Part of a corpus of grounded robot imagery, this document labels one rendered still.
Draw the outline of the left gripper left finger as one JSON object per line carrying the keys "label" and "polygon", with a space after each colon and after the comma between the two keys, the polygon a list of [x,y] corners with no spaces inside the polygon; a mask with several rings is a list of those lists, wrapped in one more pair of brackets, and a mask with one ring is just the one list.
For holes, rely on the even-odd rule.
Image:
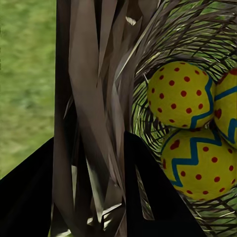
{"label": "left gripper left finger", "polygon": [[0,237],[47,237],[51,227],[52,137],[0,180]]}

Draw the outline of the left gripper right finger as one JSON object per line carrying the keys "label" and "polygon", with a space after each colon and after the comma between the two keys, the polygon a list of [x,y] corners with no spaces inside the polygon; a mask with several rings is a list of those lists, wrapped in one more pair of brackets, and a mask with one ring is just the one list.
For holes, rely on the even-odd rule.
{"label": "left gripper right finger", "polygon": [[[142,139],[124,132],[127,237],[209,237]],[[154,220],[143,217],[137,165]]]}

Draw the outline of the wicker basket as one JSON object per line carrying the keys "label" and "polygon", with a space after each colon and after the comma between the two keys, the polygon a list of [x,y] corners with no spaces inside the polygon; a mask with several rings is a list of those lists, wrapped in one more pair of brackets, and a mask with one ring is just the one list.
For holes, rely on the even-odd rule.
{"label": "wicker basket", "polygon": [[[237,11],[217,8],[201,14],[213,1],[237,6],[237,1],[204,0],[200,6],[179,13],[176,8],[201,0],[57,0],[55,113],[50,237],[127,237],[124,132],[133,134],[136,106],[144,116],[140,138],[158,162],[160,152],[154,147],[171,132],[172,127],[157,120],[148,99],[141,106],[140,89],[151,76],[170,63],[194,63],[205,70],[216,85],[220,76],[237,63]],[[227,20],[215,19],[233,13]],[[202,25],[195,23],[209,21]],[[203,29],[203,30],[199,30]],[[194,32],[195,30],[199,30]],[[230,40],[235,45],[225,42]],[[214,47],[208,44],[216,44]],[[225,46],[231,46],[234,50]],[[182,54],[186,52],[194,54]],[[226,49],[230,54],[219,49]],[[194,57],[201,52],[208,55]],[[213,54],[223,58],[215,58]],[[213,62],[212,62],[212,61]],[[214,65],[223,71],[216,69]],[[132,106],[136,103],[132,112]],[[151,134],[151,126],[158,132]],[[215,121],[205,126],[217,130]],[[144,137],[144,138],[143,138]],[[154,146],[153,146],[154,145]],[[135,165],[143,217],[154,220],[137,165]],[[190,197],[176,190],[208,236],[237,229],[237,224],[210,224],[237,217],[237,209],[227,203],[237,198],[190,202]],[[215,208],[223,205],[225,208]],[[201,216],[229,211],[217,216]],[[229,227],[214,230],[210,226]],[[237,232],[227,237],[237,237]]]}

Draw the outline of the easter egg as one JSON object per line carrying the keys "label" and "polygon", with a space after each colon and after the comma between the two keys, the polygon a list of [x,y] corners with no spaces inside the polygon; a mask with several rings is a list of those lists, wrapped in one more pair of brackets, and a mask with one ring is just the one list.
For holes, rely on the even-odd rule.
{"label": "easter egg", "polygon": [[209,128],[172,129],[160,143],[160,157],[173,187],[191,199],[215,199],[237,183],[237,150]]}
{"label": "easter egg", "polygon": [[194,63],[166,64],[150,78],[146,95],[150,111],[173,130],[205,128],[213,118],[217,85]]}
{"label": "easter egg", "polygon": [[237,150],[237,68],[220,77],[215,89],[213,118],[222,138]]}

